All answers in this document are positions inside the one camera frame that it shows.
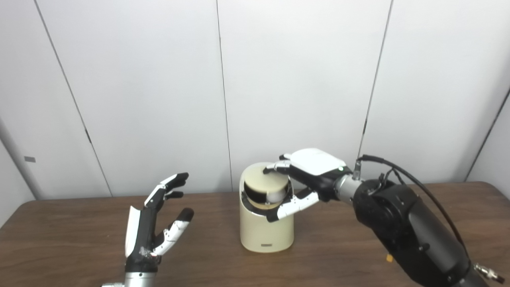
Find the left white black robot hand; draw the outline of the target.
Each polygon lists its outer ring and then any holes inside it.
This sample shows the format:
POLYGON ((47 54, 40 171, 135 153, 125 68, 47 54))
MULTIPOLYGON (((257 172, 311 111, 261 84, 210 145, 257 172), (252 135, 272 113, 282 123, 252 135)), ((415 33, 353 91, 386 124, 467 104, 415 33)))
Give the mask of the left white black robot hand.
POLYGON ((146 198, 143 208, 131 206, 125 240, 125 272, 156 273, 164 256, 179 240, 194 216, 191 208, 184 208, 177 218, 159 234, 155 232, 158 213, 166 200, 182 198, 189 174, 174 174, 161 181, 146 198))

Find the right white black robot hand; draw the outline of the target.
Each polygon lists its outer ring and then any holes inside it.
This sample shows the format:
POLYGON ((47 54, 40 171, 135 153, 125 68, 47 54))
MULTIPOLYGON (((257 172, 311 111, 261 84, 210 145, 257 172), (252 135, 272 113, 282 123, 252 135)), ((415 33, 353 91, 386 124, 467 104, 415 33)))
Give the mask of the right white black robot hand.
POLYGON ((282 220, 320 202, 344 201, 350 203, 361 185, 346 163, 317 148, 300 149, 292 154, 284 154, 279 161, 270 163, 263 169, 264 174, 272 171, 287 175, 304 184, 305 190, 283 200, 275 211, 266 216, 268 222, 282 220))

